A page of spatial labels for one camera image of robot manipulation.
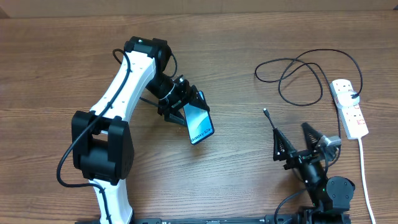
blue phone screen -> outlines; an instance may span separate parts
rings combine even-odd
[[[205,100],[202,91],[199,91],[199,95]],[[183,108],[191,144],[197,144],[214,133],[209,112],[190,104],[185,105]]]

power strip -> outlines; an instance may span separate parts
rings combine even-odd
[[[333,99],[338,107],[340,118],[348,139],[358,139],[369,133],[359,107],[359,97],[352,99],[355,94],[349,80],[339,79],[330,84]]]
[[[359,155],[361,157],[361,176],[362,185],[365,194],[366,206],[369,210],[372,224],[376,224],[374,219],[373,211],[368,196],[368,188],[366,187],[365,179],[365,161],[363,156],[363,145],[361,137],[369,133],[368,127],[366,126],[365,119],[363,118],[361,108],[359,107],[359,96],[353,98],[356,94],[353,89],[353,85],[349,80],[339,79],[335,80],[330,84],[333,99],[338,108],[340,118],[343,121],[344,129],[348,139],[358,139],[359,143]]]

white cable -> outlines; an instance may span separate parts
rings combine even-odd
[[[361,156],[361,175],[362,175],[362,185],[363,185],[363,192],[365,193],[365,201],[366,206],[368,207],[369,215],[371,216],[372,224],[376,224],[376,220],[374,219],[373,211],[371,208],[371,203],[369,201],[368,196],[368,187],[366,186],[366,179],[365,179],[365,161],[363,159],[363,147],[362,147],[362,140],[358,138],[359,143],[359,155]]]

robotic arm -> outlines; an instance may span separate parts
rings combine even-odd
[[[127,224],[134,221],[134,211],[128,202],[126,188],[126,177],[134,160],[129,122],[144,88],[159,99],[158,114],[164,115],[166,121],[186,126],[179,109],[188,103],[210,110],[206,102],[198,97],[195,86],[190,86],[182,76],[173,81],[163,73],[171,56],[167,41],[132,37],[126,42],[124,53],[128,59],[123,58],[118,74],[103,97],[90,112],[77,111],[72,118],[72,141],[84,135],[74,145],[73,164],[90,183],[104,189],[101,192],[95,188],[101,218],[83,223]],[[123,84],[129,68],[130,74],[122,90],[105,114],[100,116]],[[93,128],[84,133],[83,130],[99,116]],[[107,134],[108,140],[93,137],[99,133]]]

power outlet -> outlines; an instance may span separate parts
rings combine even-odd
[[[355,94],[349,80],[339,79],[330,84],[333,99],[338,107],[340,118],[348,139],[357,139],[369,133],[359,107],[359,97],[352,99]]]

